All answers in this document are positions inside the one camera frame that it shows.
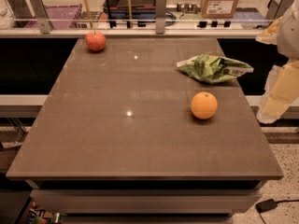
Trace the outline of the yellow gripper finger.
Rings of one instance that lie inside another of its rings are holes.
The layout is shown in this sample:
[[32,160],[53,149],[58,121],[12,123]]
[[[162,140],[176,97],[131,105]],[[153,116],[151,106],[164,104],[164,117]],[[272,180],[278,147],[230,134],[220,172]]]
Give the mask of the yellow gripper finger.
[[273,21],[264,31],[260,32],[255,40],[266,45],[279,45],[279,28],[282,18]]
[[280,119],[299,98],[299,61],[274,65],[268,74],[256,118],[263,124]]

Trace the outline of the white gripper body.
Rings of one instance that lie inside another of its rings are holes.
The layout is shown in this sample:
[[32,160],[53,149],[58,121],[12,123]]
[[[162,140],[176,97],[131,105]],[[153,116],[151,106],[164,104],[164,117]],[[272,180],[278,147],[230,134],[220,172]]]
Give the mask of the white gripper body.
[[299,59],[299,0],[294,0],[282,16],[278,28],[278,52]]

